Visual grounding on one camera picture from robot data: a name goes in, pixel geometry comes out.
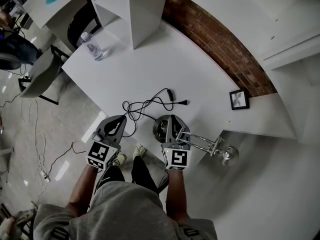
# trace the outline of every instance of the office chair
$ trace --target office chair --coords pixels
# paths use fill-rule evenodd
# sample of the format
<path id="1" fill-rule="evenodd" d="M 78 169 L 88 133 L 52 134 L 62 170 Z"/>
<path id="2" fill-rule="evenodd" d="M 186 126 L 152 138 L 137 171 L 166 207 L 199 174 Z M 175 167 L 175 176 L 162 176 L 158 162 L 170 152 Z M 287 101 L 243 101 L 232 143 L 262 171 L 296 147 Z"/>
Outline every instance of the office chair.
<path id="1" fill-rule="evenodd" d="M 34 63 L 30 70 L 30 78 L 19 78 L 20 97 L 22 98 L 36 98 L 46 100 L 55 105 L 59 105 L 58 102 L 49 99 L 42 94 L 49 88 L 49 86 L 56 79 L 61 72 L 63 61 L 61 56 L 69 56 L 51 45 L 50 48 Z"/>

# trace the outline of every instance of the picture frame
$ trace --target picture frame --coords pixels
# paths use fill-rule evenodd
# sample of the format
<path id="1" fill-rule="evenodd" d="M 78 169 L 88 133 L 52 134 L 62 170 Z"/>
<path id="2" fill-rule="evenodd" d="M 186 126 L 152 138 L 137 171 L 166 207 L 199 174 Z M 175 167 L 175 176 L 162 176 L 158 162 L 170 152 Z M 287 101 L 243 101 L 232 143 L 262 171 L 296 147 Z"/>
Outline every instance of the picture frame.
<path id="1" fill-rule="evenodd" d="M 232 91 L 229 95 L 232 110 L 245 110 L 250 108 L 246 89 Z"/>

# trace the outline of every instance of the white cabinet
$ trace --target white cabinet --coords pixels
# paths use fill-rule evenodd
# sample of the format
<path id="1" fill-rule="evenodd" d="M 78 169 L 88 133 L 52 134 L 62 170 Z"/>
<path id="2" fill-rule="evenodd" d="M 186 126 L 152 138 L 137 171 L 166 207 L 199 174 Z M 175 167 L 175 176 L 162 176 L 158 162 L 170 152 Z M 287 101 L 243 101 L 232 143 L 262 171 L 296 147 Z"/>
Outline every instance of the white cabinet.
<path id="1" fill-rule="evenodd" d="M 106 32 L 131 49 L 160 26 L 166 0 L 92 0 Z"/>

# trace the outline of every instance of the plug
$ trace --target plug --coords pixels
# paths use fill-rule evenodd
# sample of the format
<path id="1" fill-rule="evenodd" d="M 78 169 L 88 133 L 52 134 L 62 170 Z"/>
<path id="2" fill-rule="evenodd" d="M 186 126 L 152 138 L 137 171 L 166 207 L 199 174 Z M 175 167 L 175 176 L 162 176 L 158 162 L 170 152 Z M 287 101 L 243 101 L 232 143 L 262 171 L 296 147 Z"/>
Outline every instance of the plug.
<path id="1" fill-rule="evenodd" d="M 45 181 L 46 181 L 47 183 L 50 182 L 49 177 L 45 174 L 45 172 L 44 172 L 43 170 L 40 171 L 40 174 L 41 174 L 41 176 L 45 179 Z"/>
<path id="2" fill-rule="evenodd" d="M 188 105 L 188 101 L 185 99 L 184 101 L 180 101 L 178 102 L 178 104 L 181 104 L 181 105 Z"/>
<path id="3" fill-rule="evenodd" d="M 172 91 L 170 89 L 167 89 L 166 92 L 169 95 L 170 101 L 173 102 L 175 99 L 174 99 L 174 95 L 173 95 Z"/>

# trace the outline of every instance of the sneaker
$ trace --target sneaker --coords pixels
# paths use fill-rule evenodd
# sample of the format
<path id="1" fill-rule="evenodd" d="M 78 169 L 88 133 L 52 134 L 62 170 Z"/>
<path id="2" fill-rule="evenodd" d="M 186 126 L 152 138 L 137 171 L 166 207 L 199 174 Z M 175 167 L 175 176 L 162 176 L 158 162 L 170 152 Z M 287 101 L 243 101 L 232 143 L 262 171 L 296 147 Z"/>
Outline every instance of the sneaker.
<path id="1" fill-rule="evenodd" d="M 126 160 L 127 160 L 126 155 L 124 155 L 124 154 L 118 154 L 118 155 L 116 156 L 116 158 L 113 160 L 112 165 L 113 165 L 113 166 L 120 167 L 120 166 L 122 166 L 122 165 L 125 163 Z"/>
<path id="2" fill-rule="evenodd" d="M 143 158 L 146 150 L 147 149 L 143 145 L 136 145 L 133 152 L 133 160 L 136 158 L 136 156 Z"/>

